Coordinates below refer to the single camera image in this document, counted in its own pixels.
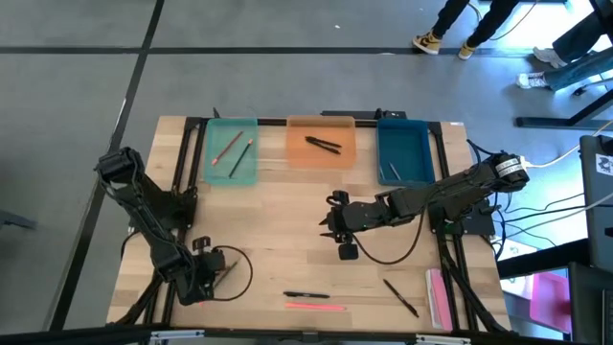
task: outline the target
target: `black pen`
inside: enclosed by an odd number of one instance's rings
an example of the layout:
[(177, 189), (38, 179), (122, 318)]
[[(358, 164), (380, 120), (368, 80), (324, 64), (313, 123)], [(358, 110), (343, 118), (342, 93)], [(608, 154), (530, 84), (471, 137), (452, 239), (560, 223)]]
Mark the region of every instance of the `black pen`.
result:
[(310, 293), (298, 291), (284, 291), (284, 295), (287, 297), (329, 298), (329, 295), (326, 295), (324, 293)]
[(418, 311), (413, 308), (413, 306), (411, 306), (409, 304), (409, 302), (407, 302), (402, 296), (400, 296), (400, 294), (398, 293), (398, 291), (396, 291), (396, 289), (394, 287), (392, 287), (392, 285), (390, 284), (390, 282), (386, 281), (385, 279), (383, 279), (383, 283), (385, 283), (385, 285), (390, 288), (390, 290), (394, 293), (394, 295), (400, 300), (400, 302), (402, 302), (402, 304), (404, 305), (404, 307), (406, 307), (406, 309), (408, 309), (410, 312), (412, 312), (415, 317), (419, 318), (420, 316), (418, 315)]

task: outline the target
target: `pencil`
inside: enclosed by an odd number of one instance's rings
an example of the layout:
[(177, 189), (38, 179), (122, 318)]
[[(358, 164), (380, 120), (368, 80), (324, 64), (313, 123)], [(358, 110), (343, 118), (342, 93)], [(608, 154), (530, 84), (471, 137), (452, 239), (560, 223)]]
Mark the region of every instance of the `pencil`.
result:
[(232, 141), (226, 146), (225, 149), (223, 149), (223, 151), (217, 155), (217, 157), (213, 160), (213, 165), (217, 164), (217, 162), (219, 161), (219, 159), (221, 159), (221, 156), (226, 154), (226, 152), (230, 149), (230, 147), (232, 145), (234, 145), (234, 143), (238, 140), (238, 138), (240, 137), (240, 135), (242, 134), (242, 131), (240, 131), (236, 137), (234, 137), (234, 139), (232, 139)]
[(237, 164), (234, 165), (234, 168), (232, 168), (232, 171), (230, 172), (230, 174), (228, 175), (228, 178), (232, 178), (232, 175), (234, 174), (234, 172), (237, 170), (238, 168), (238, 164), (240, 164), (240, 161), (242, 160), (242, 157), (245, 156), (245, 153), (247, 153), (247, 150), (249, 150), (249, 148), (251, 147), (251, 144), (253, 144), (253, 139), (249, 139), (249, 143), (247, 143), (247, 146), (245, 147), (245, 149), (242, 151), (242, 153), (240, 154), (240, 157), (238, 158)]

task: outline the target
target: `black pants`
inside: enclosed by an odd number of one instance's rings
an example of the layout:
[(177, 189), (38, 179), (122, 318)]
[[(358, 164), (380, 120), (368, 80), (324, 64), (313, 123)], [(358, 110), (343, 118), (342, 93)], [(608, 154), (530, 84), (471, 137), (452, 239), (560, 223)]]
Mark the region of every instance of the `black pants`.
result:
[[(455, 22), (460, 13), (466, 8), (469, 0), (447, 0), (443, 9), (439, 12), (439, 20), (432, 28), (432, 33), (443, 38), (451, 24)], [(469, 47), (477, 47), (490, 39), (498, 28), (509, 18), (511, 12), (519, 0), (492, 0), (489, 12), (479, 22), (479, 26), (466, 42)]]

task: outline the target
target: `black floor stripe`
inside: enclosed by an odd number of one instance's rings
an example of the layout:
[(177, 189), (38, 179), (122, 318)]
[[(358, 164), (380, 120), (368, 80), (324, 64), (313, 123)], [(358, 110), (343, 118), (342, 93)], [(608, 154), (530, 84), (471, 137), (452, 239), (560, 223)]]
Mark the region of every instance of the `black floor stripe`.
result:
[[(151, 41), (160, 20), (160, 14), (163, 7), (164, 0), (157, 0), (155, 3), (155, 8), (153, 9), (153, 14), (151, 15), (151, 19), (149, 21), (147, 35), (145, 36), (143, 46), (141, 47), (141, 54), (136, 60), (134, 72), (132, 73), (132, 77), (130, 78), (129, 85), (125, 93), (124, 106), (122, 107), (122, 111), (120, 112), (117, 124), (115, 125), (115, 129), (111, 136), (108, 147), (109, 152), (117, 150), (122, 142), (122, 138), (124, 137), (130, 110), (134, 104), (136, 91), (141, 81), (141, 77), (143, 76), (145, 62), (147, 61), (148, 55), (145, 53), (145, 51), (151, 45)], [(50, 331), (60, 331), (64, 328), (66, 317), (70, 311), (70, 305), (72, 304), (75, 291), (77, 290), (77, 285), (79, 284), (79, 277), (82, 272), (83, 265), (85, 264), (85, 258), (87, 257), (89, 245), (91, 244), (94, 236), (94, 230), (96, 229), (96, 223), (98, 222), (98, 216), (100, 215), (103, 200), (104, 191), (98, 185), (97, 181), (93, 194), (89, 199), (87, 211), (83, 215), (83, 219), (81, 221), (77, 234), (77, 242), (73, 246), (72, 255), (69, 258), (70, 262), (68, 269), (65, 273), (66, 275), (65, 277), (62, 277), (63, 279), (58, 287), (57, 303), (55, 304), (55, 309), (53, 310), (53, 316), (51, 316), (49, 325)]]
[[(460, 48), (441, 48), (439, 55), (455, 56)], [(153, 47), (151, 55), (213, 55), (213, 54), (270, 54), (270, 55), (425, 55), (418, 48), (378, 47)], [(523, 58), (532, 53), (532, 48), (479, 48), (475, 56), (497, 58)]]
[[(0, 55), (424, 55), (417, 48), (385, 47), (153, 47), (153, 37), (147, 36), (147, 48), (143, 47), (0, 47)], [(454, 56), (460, 48), (441, 48), (439, 55)], [(532, 53), (532, 48), (478, 48), (474, 55), (489, 58), (523, 58)]]
[(123, 55), (143, 53), (141, 47), (39, 47), (39, 46), (5, 46), (0, 47), (0, 54), (62, 54), (62, 55)]

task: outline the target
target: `orange tray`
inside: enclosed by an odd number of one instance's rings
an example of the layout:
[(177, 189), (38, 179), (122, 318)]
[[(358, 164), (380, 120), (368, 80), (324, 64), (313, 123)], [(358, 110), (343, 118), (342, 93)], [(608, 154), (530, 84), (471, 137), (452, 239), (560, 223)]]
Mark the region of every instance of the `orange tray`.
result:
[[(305, 139), (307, 136), (340, 145), (341, 154), (310, 144)], [(320, 115), (287, 117), (285, 157), (291, 168), (351, 168), (355, 164), (355, 119)]]

